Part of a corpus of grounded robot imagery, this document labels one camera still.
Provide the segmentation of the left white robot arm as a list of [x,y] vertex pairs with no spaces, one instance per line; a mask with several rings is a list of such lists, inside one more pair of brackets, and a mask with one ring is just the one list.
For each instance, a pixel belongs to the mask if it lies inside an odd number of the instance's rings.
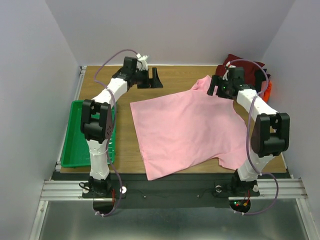
[[126,56],[122,67],[112,75],[110,82],[93,99],[82,103],[80,131],[88,145],[90,172],[87,182],[79,184],[83,198],[106,198],[115,192],[108,153],[109,143],[116,126],[117,100],[133,86],[139,89],[162,88],[157,69],[148,68],[148,55]]

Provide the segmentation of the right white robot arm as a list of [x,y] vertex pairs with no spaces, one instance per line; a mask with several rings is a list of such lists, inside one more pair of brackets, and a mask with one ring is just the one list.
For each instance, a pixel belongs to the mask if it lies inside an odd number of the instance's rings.
[[289,147],[290,116],[270,107],[251,84],[245,83],[243,67],[231,65],[224,76],[213,75],[207,94],[236,100],[248,112],[249,121],[254,121],[253,130],[246,134],[247,159],[233,173],[230,182],[215,185],[215,195],[258,196],[257,179],[264,167]]

